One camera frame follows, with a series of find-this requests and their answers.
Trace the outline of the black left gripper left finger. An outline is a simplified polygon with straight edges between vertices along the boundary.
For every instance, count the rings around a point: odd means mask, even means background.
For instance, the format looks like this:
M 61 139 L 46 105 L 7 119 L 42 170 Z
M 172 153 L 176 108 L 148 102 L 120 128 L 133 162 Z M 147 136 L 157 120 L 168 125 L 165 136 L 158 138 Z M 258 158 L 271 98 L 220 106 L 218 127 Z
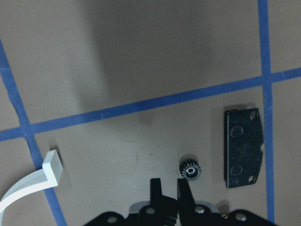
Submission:
M 152 178 L 150 180 L 150 204 L 160 211 L 176 211 L 176 199 L 162 194 L 160 178 Z

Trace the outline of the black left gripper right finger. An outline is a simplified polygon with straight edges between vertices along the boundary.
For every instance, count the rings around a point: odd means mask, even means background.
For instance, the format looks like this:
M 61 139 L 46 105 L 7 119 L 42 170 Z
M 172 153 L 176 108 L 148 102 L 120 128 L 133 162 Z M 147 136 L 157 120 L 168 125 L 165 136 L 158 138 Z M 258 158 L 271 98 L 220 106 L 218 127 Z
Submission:
M 195 207 L 188 180 L 184 178 L 177 179 L 177 202 L 180 212 L 192 211 Z

